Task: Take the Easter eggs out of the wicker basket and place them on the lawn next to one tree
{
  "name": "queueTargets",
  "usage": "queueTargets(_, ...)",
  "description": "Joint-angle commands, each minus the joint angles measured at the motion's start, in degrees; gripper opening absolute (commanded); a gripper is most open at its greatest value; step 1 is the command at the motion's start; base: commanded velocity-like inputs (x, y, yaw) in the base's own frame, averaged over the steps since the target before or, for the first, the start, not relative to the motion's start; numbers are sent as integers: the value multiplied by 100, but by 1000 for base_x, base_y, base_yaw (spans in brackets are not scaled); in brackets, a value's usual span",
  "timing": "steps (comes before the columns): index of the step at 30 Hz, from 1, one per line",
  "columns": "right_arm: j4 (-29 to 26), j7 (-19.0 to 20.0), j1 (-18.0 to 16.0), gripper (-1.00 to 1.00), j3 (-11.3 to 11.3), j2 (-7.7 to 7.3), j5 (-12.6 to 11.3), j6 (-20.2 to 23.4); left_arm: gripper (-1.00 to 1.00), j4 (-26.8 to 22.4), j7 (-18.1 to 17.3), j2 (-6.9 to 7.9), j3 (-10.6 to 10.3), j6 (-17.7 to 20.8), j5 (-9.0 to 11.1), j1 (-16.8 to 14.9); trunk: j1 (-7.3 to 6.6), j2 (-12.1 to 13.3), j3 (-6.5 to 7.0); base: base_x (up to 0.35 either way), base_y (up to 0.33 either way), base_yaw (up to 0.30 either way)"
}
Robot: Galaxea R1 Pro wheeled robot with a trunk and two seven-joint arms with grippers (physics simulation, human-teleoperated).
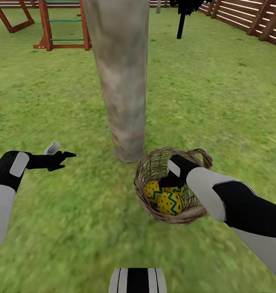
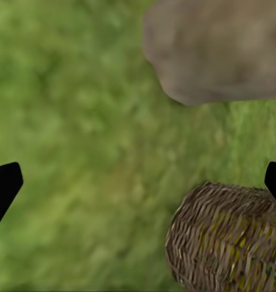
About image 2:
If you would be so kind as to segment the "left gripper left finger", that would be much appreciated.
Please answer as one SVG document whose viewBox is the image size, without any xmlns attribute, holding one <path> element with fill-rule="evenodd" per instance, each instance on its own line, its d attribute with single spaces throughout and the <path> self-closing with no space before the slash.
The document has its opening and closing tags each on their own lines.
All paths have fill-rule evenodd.
<svg viewBox="0 0 276 292">
<path fill-rule="evenodd" d="M 23 185 L 22 171 L 18 162 L 0 166 L 0 221 Z"/>
</svg>

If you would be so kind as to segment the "wicker basket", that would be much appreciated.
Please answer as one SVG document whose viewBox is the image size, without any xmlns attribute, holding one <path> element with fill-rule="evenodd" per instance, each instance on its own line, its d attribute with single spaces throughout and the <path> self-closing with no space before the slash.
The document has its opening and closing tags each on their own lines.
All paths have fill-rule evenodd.
<svg viewBox="0 0 276 292">
<path fill-rule="evenodd" d="M 220 210 L 222 214 L 218 220 Z M 249 292 L 276 292 L 276 283 L 273 289 L 276 241 L 272 246 L 276 235 L 276 199 L 268 188 L 215 184 L 208 180 L 184 196 L 177 212 L 165 237 L 165 261 L 174 281 L 185 288 L 185 292 L 225 292 L 226 283 L 227 292 L 246 292 L 250 277 Z M 217 220 L 216 230 L 211 234 Z M 258 226 L 253 231 L 256 221 Z M 262 224 L 266 226 L 258 236 Z M 270 226 L 273 230 L 266 239 Z M 206 238 L 201 252 L 204 234 Z M 245 245 L 240 247 L 246 235 Z M 219 241 L 222 245 L 218 251 Z M 225 244 L 228 247 L 224 253 Z M 199 246 L 199 255 L 196 255 Z M 234 252 L 229 262 L 232 247 Z M 235 263 L 238 250 L 239 260 Z M 273 260 L 269 261 L 274 251 Z M 244 253 L 246 258 L 241 267 Z M 255 261 L 249 270 L 252 257 Z M 242 290 L 239 284 L 243 275 Z"/>
</svg>

